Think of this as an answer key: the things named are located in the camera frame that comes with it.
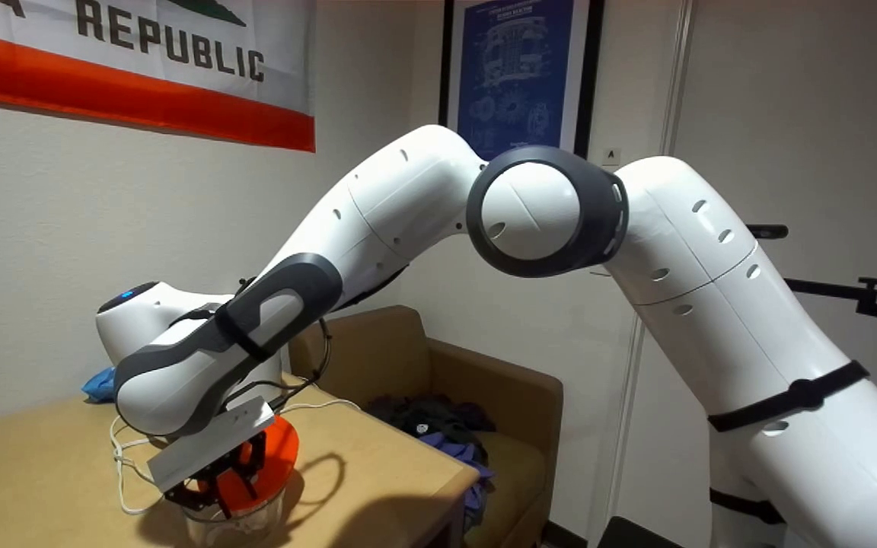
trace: white robotic arm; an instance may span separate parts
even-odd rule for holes
[[[608,269],[710,413],[729,464],[713,475],[718,505],[740,518],[765,505],[817,545],[877,545],[877,387],[817,330],[740,217],[675,159],[608,174],[534,145],[487,164],[455,130],[413,130],[332,186],[248,289],[223,304],[205,297],[210,318],[161,332],[121,315],[160,301],[161,286],[102,307],[118,413],[165,441],[205,435],[255,363],[461,231],[518,278]]]

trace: framed poster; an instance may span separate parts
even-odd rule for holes
[[[493,159],[589,156],[602,0],[446,0],[438,121]]]

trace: wall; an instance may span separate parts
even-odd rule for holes
[[[731,204],[785,222],[768,243],[788,278],[877,278],[877,4],[699,0],[675,145]],[[803,297],[877,376],[877,321]],[[710,542],[707,423],[646,344],[619,511]]]
[[[232,291],[413,111],[416,9],[318,0],[318,156],[0,111],[0,418],[108,364],[95,310],[161,278]]]

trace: cable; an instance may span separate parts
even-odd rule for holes
[[[288,387],[288,383],[280,383],[280,380],[254,380],[254,383],[245,383],[245,387],[238,387],[234,392],[228,392],[228,396],[223,398],[223,409],[228,409],[228,406],[232,406],[232,398],[238,398],[238,396],[251,392],[254,387],[293,391],[293,387]]]
[[[108,437],[109,437],[109,449],[114,449],[114,475],[115,475],[115,502],[121,505],[125,513],[145,513],[146,509],[154,509],[156,502],[146,502],[146,505],[132,505],[127,497],[125,497],[125,467],[146,485],[156,485],[145,469],[138,469],[138,464],[132,464],[125,456],[127,449],[140,449],[140,445],[151,445],[151,437],[132,437],[132,441],[118,441],[115,435],[125,429],[125,423],[118,418],[109,419],[108,427]]]
[[[328,402],[320,402],[320,406],[312,406],[312,402],[288,406],[280,413],[293,413],[293,412],[323,412],[323,409],[336,409],[336,406],[362,412],[362,409],[361,409],[358,402],[352,402],[352,398],[328,398]]]
[[[288,387],[288,383],[285,383],[288,392],[280,392],[276,398],[267,402],[267,409],[276,412],[276,413],[288,409],[288,402],[290,402],[293,396],[300,396],[305,387],[318,383],[318,380],[323,376],[327,364],[328,364],[332,334],[328,334],[323,318],[320,318],[318,323],[320,323],[320,332],[323,332],[323,340],[327,340],[327,344],[323,344],[323,353],[320,353],[320,363],[318,363],[318,367],[313,367],[313,373],[312,373],[308,380],[301,380],[301,383],[297,383],[297,387]]]

